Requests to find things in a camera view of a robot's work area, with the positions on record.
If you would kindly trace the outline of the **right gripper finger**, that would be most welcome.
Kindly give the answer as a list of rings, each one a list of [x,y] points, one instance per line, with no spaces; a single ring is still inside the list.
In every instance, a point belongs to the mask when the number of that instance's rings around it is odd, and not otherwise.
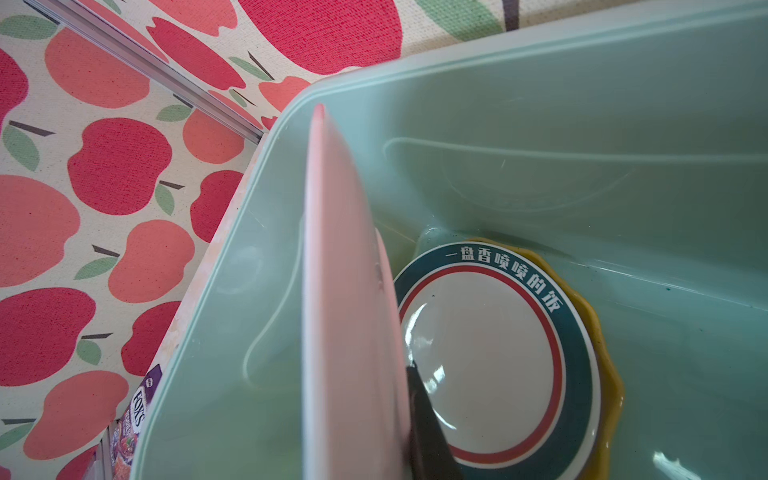
[[[440,422],[431,405],[416,365],[406,368],[411,434],[410,466],[413,479],[463,479]]]

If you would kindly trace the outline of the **small green-rim plate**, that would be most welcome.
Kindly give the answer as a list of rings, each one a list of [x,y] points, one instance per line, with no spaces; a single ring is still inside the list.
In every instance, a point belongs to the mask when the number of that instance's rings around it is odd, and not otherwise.
[[[303,230],[304,478],[406,478],[407,393],[386,250],[350,149],[319,104]]]

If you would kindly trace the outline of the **large green-red rim plate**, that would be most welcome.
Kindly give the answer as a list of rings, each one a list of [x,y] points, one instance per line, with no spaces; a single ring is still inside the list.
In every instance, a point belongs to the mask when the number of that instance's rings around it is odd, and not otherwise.
[[[601,387],[584,323],[542,268],[476,241],[433,248],[396,277],[408,361],[467,479],[574,479]]]

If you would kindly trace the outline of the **yellow dotted plate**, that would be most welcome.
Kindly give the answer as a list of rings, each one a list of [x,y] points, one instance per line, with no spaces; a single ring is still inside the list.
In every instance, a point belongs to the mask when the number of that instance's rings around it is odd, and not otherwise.
[[[596,440],[578,479],[608,479],[611,446],[623,410],[625,387],[607,350],[598,314],[582,295],[563,280],[551,265],[534,251],[505,245],[482,237],[471,238],[471,241],[503,247],[532,261],[559,285],[578,311],[596,354],[601,385],[601,411]]]

